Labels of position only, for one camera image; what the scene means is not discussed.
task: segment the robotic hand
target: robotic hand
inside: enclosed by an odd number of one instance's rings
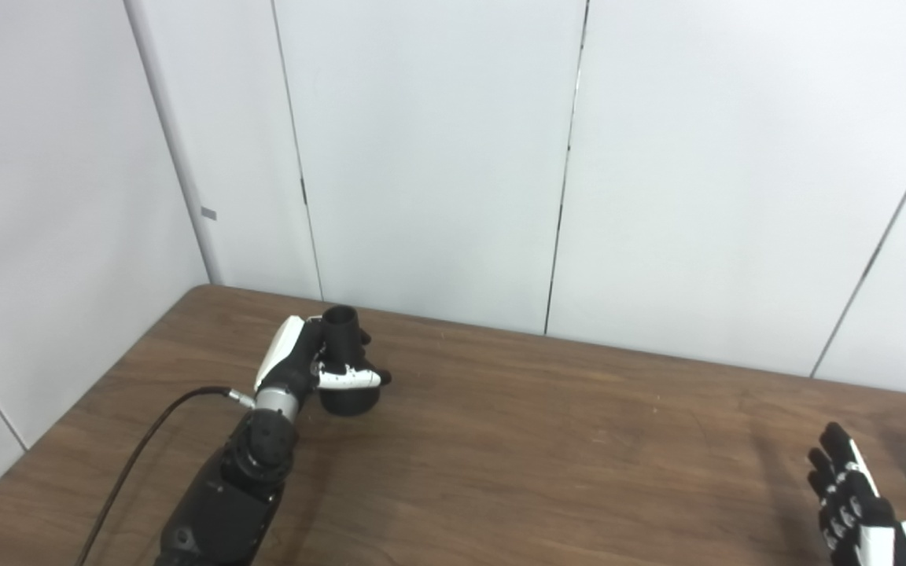
[[[349,306],[290,316],[258,370],[255,406],[201,467],[160,539],[156,566],[249,566],[292,469],[294,423],[307,395],[355,416],[380,400],[391,375],[366,359],[370,336]]]
[[[862,452],[838,423],[809,451],[809,486],[820,499],[819,526],[834,566],[906,566],[906,520],[881,498]]]

